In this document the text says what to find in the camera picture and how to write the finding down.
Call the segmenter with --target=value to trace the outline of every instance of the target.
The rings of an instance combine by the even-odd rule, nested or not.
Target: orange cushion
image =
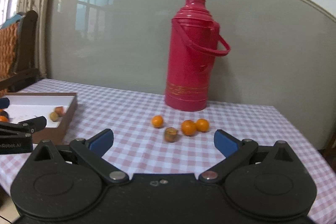
[[[17,28],[19,23],[0,30],[0,80],[7,78],[16,59]],[[0,97],[6,91],[0,90]]]

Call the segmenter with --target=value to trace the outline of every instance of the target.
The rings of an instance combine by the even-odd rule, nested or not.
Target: thermos handle
[[[192,49],[194,49],[198,52],[202,52],[204,54],[211,55],[211,56],[225,56],[231,50],[230,45],[228,43],[226,43],[226,41],[223,39],[223,37],[221,37],[219,34],[218,34],[219,40],[224,45],[224,47],[226,48],[225,51],[214,50],[212,48],[205,48],[205,47],[202,47],[200,45],[197,45],[196,43],[194,43],[193,41],[190,40],[188,35],[185,33],[185,31],[183,30],[183,28],[181,27],[181,25],[178,23],[177,19],[175,19],[175,18],[172,19],[172,25],[176,29],[176,31],[180,34],[180,36],[182,37],[182,41],[183,41],[184,45],[186,45],[187,47],[190,47],[190,48],[192,48]],[[215,28],[219,29],[218,23],[217,24],[215,23]]]

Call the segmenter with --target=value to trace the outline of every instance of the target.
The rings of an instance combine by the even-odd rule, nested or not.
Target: checkered tablecloth
[[[45,79],[24,92],[76,92],[78,108],[65,142],[90,138],[105,128],[114,132],[113,147],[103,156],[130,176],[134,173],[195,173],[217,164],[224,156],[213,144],[216,129],[238,139],[251,138],[260,145],[286,140],[314,179],[318,194],[309,216],[319,224],[336,222],[336,175],[300,132],[272,106],[211,101],[199,112],[167,107],[163,96]],[[166,126],[179,128],[186,120],[205,118],[211,130],[176,143],[163,140],[164,129],[150,125],[162,115]],[[0,156],[0,183],[9,192],[11,183],[28,154]]]

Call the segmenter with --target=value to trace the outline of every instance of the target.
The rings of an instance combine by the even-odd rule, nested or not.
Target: cardboard box
[[[68,126],[77,109],[76,93],[7,93],[10,106],[5,109],[9,122],[18,123],[34,117],[44,116],[47,119],[45,129],[33,134],[33,143],[49,139],[55,145],[62,144]],[[53,122],[49,114],[57,106],[63,106],[66,112],[63,118]]]

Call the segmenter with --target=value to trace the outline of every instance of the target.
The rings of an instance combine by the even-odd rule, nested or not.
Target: small fruit
[[[4,110],[0,110],[0,116],[5,116],[7,118],[7,120],[9,120],[9,115],[6,111]]]
[[[168,127],[165,130],[165,141],[169,143],[174,143],[177,141],[177,129],[173,127]]]
[[[8,122],[7,117],[5,117],[5,116],[0,116],[0,122]]]
[[[51,112],[49,115],[50,120],[52,120],[53,122],[57,122],[59,116],[56,112]]]
[[[184,135],[192,136],[196,133],[196,124],[192,120],[186,120],[181,124],[181,130]]]
[[[155,128],[160,128],[163,126],[163,118],[162,116],[160,115],[156,115],[153,117],[152,119],[152,125],[155,127]]]
[[[206,119],[198,119],[196,121],[196,129],[199,132],[207,132],[209,130],[209,122]]]
[[[55,107],[54,112],[56,112],[59,117],[63,117],[64,114],[65,114],[64,107],[62,107],[62,106]]]

